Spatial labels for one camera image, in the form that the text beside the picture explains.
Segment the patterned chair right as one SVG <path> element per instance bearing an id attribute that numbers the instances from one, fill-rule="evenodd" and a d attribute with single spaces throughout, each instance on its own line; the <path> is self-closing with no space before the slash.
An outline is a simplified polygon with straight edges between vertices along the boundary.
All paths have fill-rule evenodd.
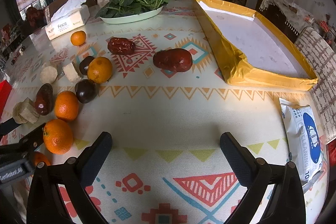
<path id="1" fill-rule="evenodd" d="M 311 89 L 318 115 L 324 126 L 327 143 L 335 139 L 335 52 L 317 31 L 306 27 L 295 41 L 318 77 Z"/>

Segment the red tray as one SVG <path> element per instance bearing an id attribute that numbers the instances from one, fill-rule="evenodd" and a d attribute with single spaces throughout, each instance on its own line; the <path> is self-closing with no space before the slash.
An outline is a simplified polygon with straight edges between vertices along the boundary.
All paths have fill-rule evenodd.
<path id="1" fill-rule="evenodd" d="M 3 80 L 0 83 L 0 117 L 2 116 L 3 109 L 6 105 L 11 90 L 12 86 L 6 80 Z"/>

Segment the yellow cardboard tray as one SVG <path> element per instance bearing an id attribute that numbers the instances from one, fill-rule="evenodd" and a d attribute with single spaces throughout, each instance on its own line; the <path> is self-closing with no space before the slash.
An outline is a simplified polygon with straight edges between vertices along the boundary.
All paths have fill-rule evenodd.
<path id="1" fill-rule="evenodd" d="M 309 91 L 318 83 L 303 54 L 259 12 L 221 0 L 194 0 L 194 11 L 227 84 Z"/>

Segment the large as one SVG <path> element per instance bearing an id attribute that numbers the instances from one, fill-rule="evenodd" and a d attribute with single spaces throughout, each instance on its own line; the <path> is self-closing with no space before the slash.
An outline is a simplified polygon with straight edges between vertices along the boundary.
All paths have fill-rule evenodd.
<path id="1" fill-rule="evenodd" d="M 53 119 L 43 128 L 43 141 L 51 153 L 64 155 L 71 149 L 74 135 L 69 124 L 61 119 Z"/>

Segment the green leafy vegetables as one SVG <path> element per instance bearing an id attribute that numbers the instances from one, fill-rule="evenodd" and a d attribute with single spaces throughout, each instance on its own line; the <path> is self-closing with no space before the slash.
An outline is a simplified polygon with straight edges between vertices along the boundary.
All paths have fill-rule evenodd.
<path id="1" fill-rule="evenodd" d="M 96 18 L 120 18 L 139 15 L 157 10 L 169 3 L 170 0 L 107 0 L 96 14 Z"/>

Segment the big red jujube right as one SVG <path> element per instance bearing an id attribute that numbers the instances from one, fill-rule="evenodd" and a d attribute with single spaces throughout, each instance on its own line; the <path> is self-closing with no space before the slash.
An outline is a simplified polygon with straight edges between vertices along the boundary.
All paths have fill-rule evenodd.
<path id="1" fill-rule="evenodd" d="M 183 48 L 162 50 L 154 54 L 153 64 L 167 71 L 187 72 L 193 66 L 193 57 Z"/>

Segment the beige cake block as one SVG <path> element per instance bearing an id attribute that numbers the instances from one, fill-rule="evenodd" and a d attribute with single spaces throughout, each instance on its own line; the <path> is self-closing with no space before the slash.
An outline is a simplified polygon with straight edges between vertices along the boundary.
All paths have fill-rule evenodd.
<path id="1" fill-rule="evenodd" d="M 39 114 L 35 109 L 34 103 L 30 98 L 26 98 L 22 102 L 18 102 L 13 108 L 13 118 L 16 123 L 34 124 L 39 119 Z"/>

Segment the lace covered side table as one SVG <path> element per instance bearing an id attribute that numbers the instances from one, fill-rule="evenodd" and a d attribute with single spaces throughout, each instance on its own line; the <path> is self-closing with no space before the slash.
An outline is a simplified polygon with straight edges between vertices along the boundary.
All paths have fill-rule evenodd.
<path id="1" fill-rule="evenodd" d="M 296 35 L 304 28 L 328 23 L 330 14 L 322 2 L 314 0 L 262 0 L 259 10 L 265 11 L 276 7 L 285 16 L 287 25 Z"/>

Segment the wet wipes pack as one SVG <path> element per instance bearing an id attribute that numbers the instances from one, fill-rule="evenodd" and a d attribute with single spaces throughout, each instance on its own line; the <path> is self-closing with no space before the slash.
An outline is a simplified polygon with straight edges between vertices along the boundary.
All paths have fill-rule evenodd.
<path id="1" fill-rule="evenodd" d="M 310 105 L 300 106 L 279 99 L 282 120 L 289 146 L 302 185 L 306 185 L 322 169 L 321 142 Z"/>

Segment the far small orange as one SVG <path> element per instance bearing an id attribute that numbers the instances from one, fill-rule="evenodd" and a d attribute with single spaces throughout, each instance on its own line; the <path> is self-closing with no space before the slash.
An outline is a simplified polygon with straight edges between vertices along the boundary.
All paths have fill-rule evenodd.
<path id="1" fill-rule="evenodd" d="M 71 35 L 70 41 L 74 46 L 81 46 L 85 43 L 87 35 L 84 31 L 76 31 Z"/>

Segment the square beige cake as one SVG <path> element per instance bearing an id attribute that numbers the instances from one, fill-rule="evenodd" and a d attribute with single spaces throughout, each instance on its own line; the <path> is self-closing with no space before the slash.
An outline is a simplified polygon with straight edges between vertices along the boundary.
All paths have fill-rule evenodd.
<path id="1" fill-rule="evenodd" d="M 63 72 L 71 83 L 76 83 L 81 80 L 81 76 L 79 75 L 78 70 L 76 69 L 73 62 L 65 65 L 63 67 Z"/>

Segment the round beige cake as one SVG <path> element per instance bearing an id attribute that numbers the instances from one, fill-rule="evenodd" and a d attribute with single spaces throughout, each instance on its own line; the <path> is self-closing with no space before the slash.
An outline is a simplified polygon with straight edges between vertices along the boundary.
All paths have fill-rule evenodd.
<path id="1" fill-rule="evenodd" d="M 40 81 L 43 84 L 52 84 L 55 82 L 57 76 L 58 70 L 55 67 L 49 65 L 42 69 L 40 73 Z"/>

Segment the big red jujube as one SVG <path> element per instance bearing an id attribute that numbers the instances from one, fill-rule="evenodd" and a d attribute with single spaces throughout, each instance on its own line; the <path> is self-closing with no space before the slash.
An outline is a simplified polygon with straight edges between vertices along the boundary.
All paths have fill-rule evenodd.
<path id="1" fill-rule="evenodd" d="M 167 71 L 187 72 L 193 66 L 193 57 L 183 48 L 162 50 L 154 54 L 153 64 Z"/>
<path id="2" fill-rule="evenodd" d="M 135 43 L 127 38 L 112 37 L 108 42 L 108 50 L 114 55 L 131 55 L 135 52 Z"/>

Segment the big red jujube left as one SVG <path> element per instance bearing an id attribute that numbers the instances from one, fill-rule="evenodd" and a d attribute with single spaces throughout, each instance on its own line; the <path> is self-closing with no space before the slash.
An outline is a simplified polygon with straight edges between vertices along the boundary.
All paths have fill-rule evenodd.
<path id="1" fill-rule="evenodd" d="M 135 52 L 135 43 L 127 38 L 112 37 L 108 42 L 108 50 L 114 55 L 131 55 Z"/>

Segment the white tissue box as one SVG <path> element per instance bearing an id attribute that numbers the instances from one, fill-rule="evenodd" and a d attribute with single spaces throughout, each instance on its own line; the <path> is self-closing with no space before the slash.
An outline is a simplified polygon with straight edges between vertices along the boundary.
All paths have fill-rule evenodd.
<path id="1" fill-rule="evenodd" d="M 90 17 L 87 0 L 68 0 L 51 17 L 45 27 L 49 40 L 58 38 L 76 28 L 83 26 Z"/>

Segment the white oval plate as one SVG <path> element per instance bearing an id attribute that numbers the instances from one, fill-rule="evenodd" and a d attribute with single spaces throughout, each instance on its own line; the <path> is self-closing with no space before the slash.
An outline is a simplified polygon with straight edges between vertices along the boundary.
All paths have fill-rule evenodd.
<path id="1" fill-rule="evenodd" d="M 123 16 L 123 17 L 118 17 L 118 18 L 103 18 L 103 17 L 100 17 L 100 19 L 107 24 L 133 23 L 133 22 L 139 22 L 139 21 L 142 21 L 142 20 L 152 18 L 152 17 L 158 15 L 162 11 L 162 9 L 163 9 L 163 6 L 156 9 L 156 10 L 144 12 L 144 13 L 141 13 L 141 14 Z"/>

